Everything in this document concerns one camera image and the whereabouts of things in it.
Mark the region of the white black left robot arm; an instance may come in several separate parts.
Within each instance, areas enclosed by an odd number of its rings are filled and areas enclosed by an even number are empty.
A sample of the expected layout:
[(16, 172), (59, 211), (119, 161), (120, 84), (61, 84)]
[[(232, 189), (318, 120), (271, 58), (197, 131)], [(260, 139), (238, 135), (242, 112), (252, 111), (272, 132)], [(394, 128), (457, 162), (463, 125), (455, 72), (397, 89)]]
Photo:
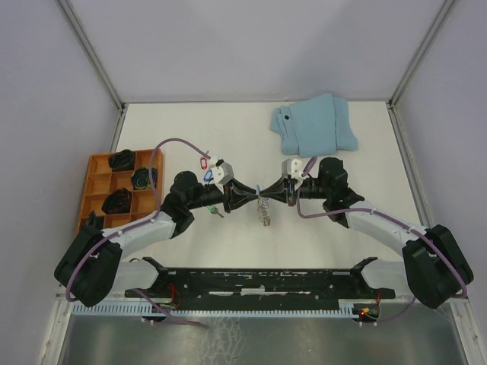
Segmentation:
[(223, 183), (201, 184), (195, 173), (178, 173), (159, 209), (112, 229), (82, 227), (54, 271), (69, 302), (91, 307), (114, 291), (144, 289), (153, 297), (167, 291), (168, 278), (151, 259), (125, 262), (125, 258), (153, 243), (171, 240), (194, 221), (192, 211), (221, 204), (226, 212), (256, 200), (256, 190), (225, 178)]

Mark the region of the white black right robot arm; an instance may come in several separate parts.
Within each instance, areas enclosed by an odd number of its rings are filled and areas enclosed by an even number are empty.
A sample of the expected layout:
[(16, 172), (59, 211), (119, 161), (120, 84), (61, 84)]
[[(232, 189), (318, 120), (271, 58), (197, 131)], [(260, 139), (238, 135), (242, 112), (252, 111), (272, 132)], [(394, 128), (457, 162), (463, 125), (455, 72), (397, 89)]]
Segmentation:
[(286, 160), (282, 176), (260, 191), (263, 198), (299, 208), (304, 199), (320, 199), (323, 212), (310, 218), (331, 221), (369, 236), (393, 250), (401, 262), (373, 260), (349, 278), (350, 291), (367, 297), (376, 288), (405, 287), (428, 308), (436, 309), (451, 298), (464, 298), (473, 271), (451, 231), (437, 224), (414, 225), (394, 217), (356, 193), (348, 183), (342, 160), (312, 157), (307, 164)]

